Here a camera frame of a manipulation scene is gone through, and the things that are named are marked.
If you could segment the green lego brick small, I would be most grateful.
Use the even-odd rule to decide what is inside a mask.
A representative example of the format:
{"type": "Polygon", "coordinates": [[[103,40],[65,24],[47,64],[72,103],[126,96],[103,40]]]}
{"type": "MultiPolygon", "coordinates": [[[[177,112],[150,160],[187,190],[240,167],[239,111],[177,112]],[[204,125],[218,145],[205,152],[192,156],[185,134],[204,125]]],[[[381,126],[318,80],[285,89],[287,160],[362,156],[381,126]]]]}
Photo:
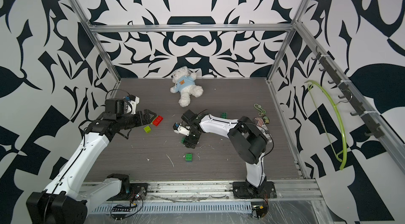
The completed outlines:
{"type": "Polygon", "coordinates": [[[186,162],[192,162],[193,161],[193,154],[192,153],[187,153],[185,155],[185,161],[186,162]]]}

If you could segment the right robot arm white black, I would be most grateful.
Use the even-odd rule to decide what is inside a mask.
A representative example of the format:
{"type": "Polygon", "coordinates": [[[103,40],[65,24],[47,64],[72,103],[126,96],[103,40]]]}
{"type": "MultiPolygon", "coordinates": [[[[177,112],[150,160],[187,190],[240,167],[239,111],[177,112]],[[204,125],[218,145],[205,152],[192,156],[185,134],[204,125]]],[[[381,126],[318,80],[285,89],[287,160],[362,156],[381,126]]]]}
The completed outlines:
{"type": "Polygon", "coordinates": [[[187,110],[181,119],[181,123],[174,124],[173,130],[184,136],[182,143],[185,147],[194,149],[203,133],[228,138],[246,164],[248,188],[254,192],[263,189],[266,182],[263,159],[269,140],[258,125],[248,117],[230,120],[191,110],[187,110]]]}

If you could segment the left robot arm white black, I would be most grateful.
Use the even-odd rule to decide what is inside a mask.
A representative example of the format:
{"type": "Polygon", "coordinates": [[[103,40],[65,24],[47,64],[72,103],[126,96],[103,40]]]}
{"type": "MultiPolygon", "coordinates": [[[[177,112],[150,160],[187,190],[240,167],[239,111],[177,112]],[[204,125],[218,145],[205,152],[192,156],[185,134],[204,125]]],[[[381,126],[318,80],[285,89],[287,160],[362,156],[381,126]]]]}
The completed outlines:
{"type": "Polygon", "coordinates": [[[80,189],[98,156],[122,130],[152,123],[157,114],[146,109],[135,114],[101,113],[91,122],[78,148],[59,174],[42,192],[32,193],[27,210],[34,224],[83,224],[92,211],[115,196],[129,196],[128,175],[112,174],[101,184],[81,193],[80,189]]]}

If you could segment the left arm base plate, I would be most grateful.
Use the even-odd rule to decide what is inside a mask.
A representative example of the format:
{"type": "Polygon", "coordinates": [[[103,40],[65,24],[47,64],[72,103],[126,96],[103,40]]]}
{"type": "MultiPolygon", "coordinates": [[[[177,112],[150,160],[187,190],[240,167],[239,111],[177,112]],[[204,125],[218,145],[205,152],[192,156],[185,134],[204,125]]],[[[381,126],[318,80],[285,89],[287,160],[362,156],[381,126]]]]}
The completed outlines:
{"type": "Polygon", "coordinates": [[[148,193],[148,183],[130,183],[121,186],[120,192],[108,201],[136,201],[144,198],[148,193]]]}

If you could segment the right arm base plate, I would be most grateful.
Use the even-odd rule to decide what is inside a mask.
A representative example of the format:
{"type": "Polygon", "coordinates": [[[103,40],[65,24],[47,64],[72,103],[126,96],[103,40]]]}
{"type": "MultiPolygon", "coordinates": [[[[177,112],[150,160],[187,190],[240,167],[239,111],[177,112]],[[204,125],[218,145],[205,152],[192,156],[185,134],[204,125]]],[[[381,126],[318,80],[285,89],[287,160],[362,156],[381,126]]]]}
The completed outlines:
{"type": "Polygon", "coordinates": [[[247,181],[233,182],[233,195],[239,199],[275,199],[277,198],[276,189],[272,181],[263,182],[258,188],[247,181]]]}

